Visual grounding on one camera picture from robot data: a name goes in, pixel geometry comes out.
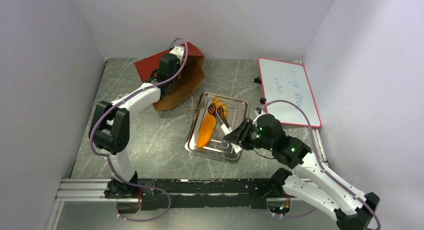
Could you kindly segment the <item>pink framed whiteboard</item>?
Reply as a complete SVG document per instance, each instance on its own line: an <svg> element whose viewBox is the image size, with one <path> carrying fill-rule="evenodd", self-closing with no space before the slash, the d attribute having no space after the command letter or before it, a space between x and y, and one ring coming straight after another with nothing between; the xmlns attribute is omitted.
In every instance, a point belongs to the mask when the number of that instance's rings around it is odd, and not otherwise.
<svg viewBox="0 0 424 230"><path fill-rule="evenodd" d="M312 127L322 126L321 118L305 68L296 63L259 58L258 66L266 102L286 100L299 107ZM287 103L274 103L265 108L283 124L307 126L304 116Z"/></svg>

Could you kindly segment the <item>red paper bag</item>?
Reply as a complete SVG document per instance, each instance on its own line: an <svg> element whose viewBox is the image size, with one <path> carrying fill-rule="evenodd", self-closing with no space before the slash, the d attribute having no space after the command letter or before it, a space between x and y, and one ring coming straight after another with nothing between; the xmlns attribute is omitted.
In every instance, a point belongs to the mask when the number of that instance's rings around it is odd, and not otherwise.
<svg viewBox="0 0 424 230"><path fill-rule="evenodd" d="M191 42L187 44L187 62L181 73L173 80L170 94L152 104L156 111L168 111L176 108L183 100L193 94L206 78L203 71L204 54ZM151 73L159 68L160 58L166 53L169 53L169 51L162 51L135 63L142 82L146 82L150 78Z"/></svg>

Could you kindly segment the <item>silver metal tray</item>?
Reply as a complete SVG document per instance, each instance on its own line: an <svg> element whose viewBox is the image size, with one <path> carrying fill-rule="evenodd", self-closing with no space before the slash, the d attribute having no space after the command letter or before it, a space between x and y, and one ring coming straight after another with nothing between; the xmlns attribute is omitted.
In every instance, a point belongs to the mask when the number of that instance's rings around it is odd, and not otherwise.
<svg viewBox="0 0 424 230"><path fill-rule="evenodd" d="M225 141L223 137L226 135L221 128L221 124L214 122L214 128L211 131L210 141L203 147L197 145L200 129L204 120L209 116L208 107L215 101L220 100L227 106L226 117L230 129L238 127L244 118L249 116L250 104L241 99L227 97L211 92L204 92L200 95L191 129L185 143L185 149L191 153L203 157L213 158L225 162L236 162L241 158L241 151L235 150L233 146Z"/></svg>

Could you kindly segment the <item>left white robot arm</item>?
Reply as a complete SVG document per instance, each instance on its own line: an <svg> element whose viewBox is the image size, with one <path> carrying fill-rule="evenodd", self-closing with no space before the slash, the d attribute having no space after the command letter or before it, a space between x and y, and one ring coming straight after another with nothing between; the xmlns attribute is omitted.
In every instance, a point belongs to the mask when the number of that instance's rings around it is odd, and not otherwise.
<svg viewBox="0 0 424 230"><path fill-rule="evenodd" d="M134 197L141 188L127 153L130 124L143 109L175 91L177 77L187 58L187 50L174 46L160 57L158 67L139 88L118 100L101 101L95 108L88 134L89 146L95 155L106 159L112 171L112 187L126 198Z"/></svg>

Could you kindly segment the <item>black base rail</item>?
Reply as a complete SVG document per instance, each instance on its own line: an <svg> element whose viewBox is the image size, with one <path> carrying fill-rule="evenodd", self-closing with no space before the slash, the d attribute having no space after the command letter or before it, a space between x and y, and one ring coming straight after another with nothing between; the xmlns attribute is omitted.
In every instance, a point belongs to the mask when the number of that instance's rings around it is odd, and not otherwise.
<svg viewBox="0 0 424 230"><path fill-rule="evenodd" d="M118 200L120 213L167 208L250 207L268 209L286 202L288 194L268 178L241 179L139 179L138 187L115 179L104 197Z"/></svg>

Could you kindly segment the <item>long orange fake baguette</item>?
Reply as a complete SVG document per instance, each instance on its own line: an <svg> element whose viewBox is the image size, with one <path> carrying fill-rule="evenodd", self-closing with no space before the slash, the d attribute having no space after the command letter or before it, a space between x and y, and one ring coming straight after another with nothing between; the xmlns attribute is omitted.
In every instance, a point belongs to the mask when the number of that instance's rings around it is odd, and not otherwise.
<svg viewBox="0 0 424 230"><path fill-rule="evenodd" d="M211 140L216 126L216 119L213 115L207 114L202 121L199 129L196 146L205 147Z"/></svg>

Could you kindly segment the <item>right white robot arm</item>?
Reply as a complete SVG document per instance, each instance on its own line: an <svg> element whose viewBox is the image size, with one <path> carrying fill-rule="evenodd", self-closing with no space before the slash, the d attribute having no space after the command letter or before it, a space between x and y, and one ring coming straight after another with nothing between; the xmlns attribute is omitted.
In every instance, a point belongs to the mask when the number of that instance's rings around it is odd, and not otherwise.
<svg viewBox="0 0 424 230"><path fill-rule="evenodd" d="M302 199L330 216L341 230L365 230L371 222L380 198L344 181L307 144L287 135L273 115L260 115L255 122L246 118L224 133L223 139L236 150L265 149L284 165L270 179L275 197L288 194Z"/></svg>

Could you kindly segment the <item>orange fake croissant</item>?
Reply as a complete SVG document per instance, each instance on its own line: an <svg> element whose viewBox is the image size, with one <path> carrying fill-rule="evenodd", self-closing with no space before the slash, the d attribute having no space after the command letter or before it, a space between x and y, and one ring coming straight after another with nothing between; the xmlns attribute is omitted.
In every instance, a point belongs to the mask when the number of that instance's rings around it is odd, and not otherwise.
<svg viewBox="0 0 424 230"><path fill-rule="evenodd" d="M218 115L227 119L229 117L227 105L219 98L214 98L212 102L216 106Z"/></svg>

